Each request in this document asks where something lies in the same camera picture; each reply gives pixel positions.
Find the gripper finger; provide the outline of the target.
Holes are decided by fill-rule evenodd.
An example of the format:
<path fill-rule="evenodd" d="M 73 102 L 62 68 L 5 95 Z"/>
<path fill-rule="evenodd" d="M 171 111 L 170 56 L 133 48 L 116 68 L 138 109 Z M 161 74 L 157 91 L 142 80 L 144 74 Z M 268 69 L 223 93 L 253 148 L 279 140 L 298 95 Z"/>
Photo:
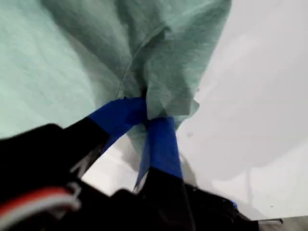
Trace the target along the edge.
<path fill-rule="evenodd" d="M 142 97 L 117 99 L 66 127 L 70 172 L 82 177 L 94 162 L 132 127 L 147 120 Z"/>
<path fill-rule="evenodd" d="M 158 206 L 188 205 L 174 118 L 149 121 L 136 186 Z"/>

